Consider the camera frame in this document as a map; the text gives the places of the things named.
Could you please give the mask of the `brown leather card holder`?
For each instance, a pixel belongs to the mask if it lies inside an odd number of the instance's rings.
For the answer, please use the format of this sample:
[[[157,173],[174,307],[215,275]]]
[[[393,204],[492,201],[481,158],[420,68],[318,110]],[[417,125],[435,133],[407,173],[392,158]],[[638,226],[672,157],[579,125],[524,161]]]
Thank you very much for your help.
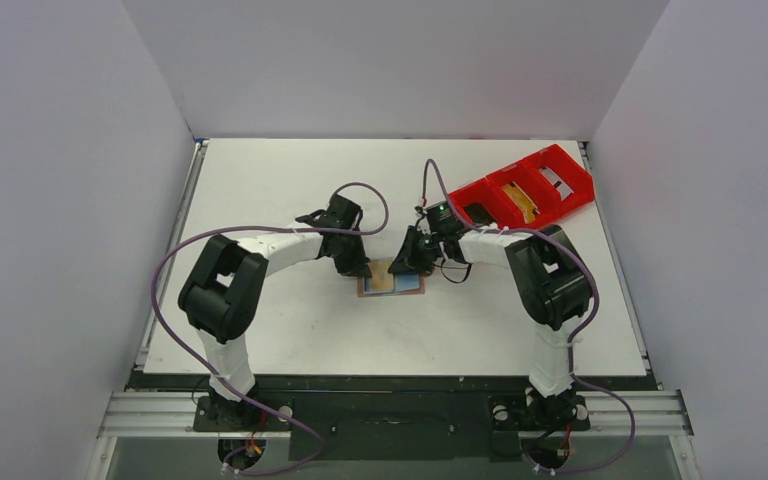
[[[384,297],[419,295],[425,293],[424,278],[418,274],[392,274],[388,272],[390,258],[373,259],[369,262],[371,276],[358,278],[357,296]]]

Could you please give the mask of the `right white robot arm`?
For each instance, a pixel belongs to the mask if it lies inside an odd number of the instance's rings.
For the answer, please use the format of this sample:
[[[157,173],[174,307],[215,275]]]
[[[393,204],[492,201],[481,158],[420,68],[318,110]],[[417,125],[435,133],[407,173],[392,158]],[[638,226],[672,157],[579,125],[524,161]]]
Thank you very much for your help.
[[[388,268],[393,275],[428,275],[447,260],[471,268],[485,264],[507,269],[527,316],[535,323],[533,359],[528,373],[530,393],[524,400],[526,418],[548,427],[564,412],[561,394],[573,388],[569,358],[573,332],[590,311],[593,275],[556,224],[536,231],[503,231],[469,226],[450,205],[440,202],[423,211],[428,228],[407,228],[402,246]]]

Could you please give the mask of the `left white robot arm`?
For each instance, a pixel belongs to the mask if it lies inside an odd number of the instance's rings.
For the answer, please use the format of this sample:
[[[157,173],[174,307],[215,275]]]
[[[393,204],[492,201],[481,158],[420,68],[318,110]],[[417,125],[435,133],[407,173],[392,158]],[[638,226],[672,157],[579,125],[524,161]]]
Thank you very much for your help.
[[[360,231],[362,208],[339,195],[325,209],[254,237],[211,236],[179,294],[182,310],[216,371],[210,391],[222,398],[219,416],[232,429],[251,427],[258,416],[256,379],[245,332],[251,326],[268,276],[295,264],[330,258],[344,277],[369,278]]]

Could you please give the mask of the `black card in bin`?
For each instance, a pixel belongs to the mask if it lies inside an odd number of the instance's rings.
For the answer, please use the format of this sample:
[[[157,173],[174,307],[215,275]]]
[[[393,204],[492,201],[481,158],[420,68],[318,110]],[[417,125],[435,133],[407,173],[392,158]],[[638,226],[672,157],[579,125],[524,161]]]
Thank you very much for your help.
[[[471,203],[463,208],[470,223],[479,227],[488,227],[497,223],[493,215],[480,203]]]

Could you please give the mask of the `yellow card in bin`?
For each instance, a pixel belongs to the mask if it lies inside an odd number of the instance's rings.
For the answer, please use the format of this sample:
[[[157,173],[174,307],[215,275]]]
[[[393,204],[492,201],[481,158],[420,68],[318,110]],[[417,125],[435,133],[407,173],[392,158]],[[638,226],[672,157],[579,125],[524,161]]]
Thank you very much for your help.
[[[515,182],[509,182],[502,186],[502,191],[521,211],[524,221],[531,223],[539,215],[539,208],[531,197]]]

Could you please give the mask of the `white card in bin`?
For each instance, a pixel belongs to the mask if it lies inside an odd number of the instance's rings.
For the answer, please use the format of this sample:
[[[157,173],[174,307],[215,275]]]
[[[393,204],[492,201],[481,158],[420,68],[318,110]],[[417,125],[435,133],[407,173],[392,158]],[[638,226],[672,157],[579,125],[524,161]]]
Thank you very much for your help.
[[[562,200],[567,199],[574,193],[574,190],[571,188],[571,186],[552,168],[541,167],[539,172],[558,192]]]

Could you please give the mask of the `red three-compartment bin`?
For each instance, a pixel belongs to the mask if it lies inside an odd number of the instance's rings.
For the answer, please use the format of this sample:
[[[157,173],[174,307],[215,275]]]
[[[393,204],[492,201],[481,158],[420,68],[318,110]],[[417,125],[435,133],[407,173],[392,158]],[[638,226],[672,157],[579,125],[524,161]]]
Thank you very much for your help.
[[[574,190],[562,200],[539,169],[555,170]],[[517,183],[537,204],[539,215],[526,223],[521,211],[502,191],[509,182]],[[497,169],[484,177],[449,193],[457,210],[471,203],[482,204],[496,219],[499,228],[541,229],[573,214],[595,200],[591,175],[566,150],[552,144],[522,159]]]

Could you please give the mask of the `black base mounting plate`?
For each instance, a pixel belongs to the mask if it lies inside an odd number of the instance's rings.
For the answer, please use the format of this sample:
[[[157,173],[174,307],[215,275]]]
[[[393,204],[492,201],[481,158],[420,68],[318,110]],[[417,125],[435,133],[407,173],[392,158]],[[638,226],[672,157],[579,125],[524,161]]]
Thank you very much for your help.
[[[504,462],[528,451],[558,462],[567,433],[590,428],[577,391],[550,402],[525,377],[264,375],[251,396],[282,417],[213,391],[196,402],[193,430],[219,434],[221,455],[244,447],[236,463],[268,453],[271,434],[285,436],[291,460],[321,449],[323,460]]]

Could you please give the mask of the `aluminium frame rail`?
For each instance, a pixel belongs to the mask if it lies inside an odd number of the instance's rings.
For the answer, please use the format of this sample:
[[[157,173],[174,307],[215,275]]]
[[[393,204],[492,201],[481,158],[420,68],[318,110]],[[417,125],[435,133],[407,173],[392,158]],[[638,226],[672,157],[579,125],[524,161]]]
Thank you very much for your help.
[[[624,436],[629,417],[621,404],[585,392],[591,429],[586,436]],[[691,436],[693,428],[678,391],[622,392],[631,406],[638,436]],[[203,432],[193,427],[196,406],[185,392],[118,392],[108,403],[98,436],[122,438],[241,438],[240,432]]]

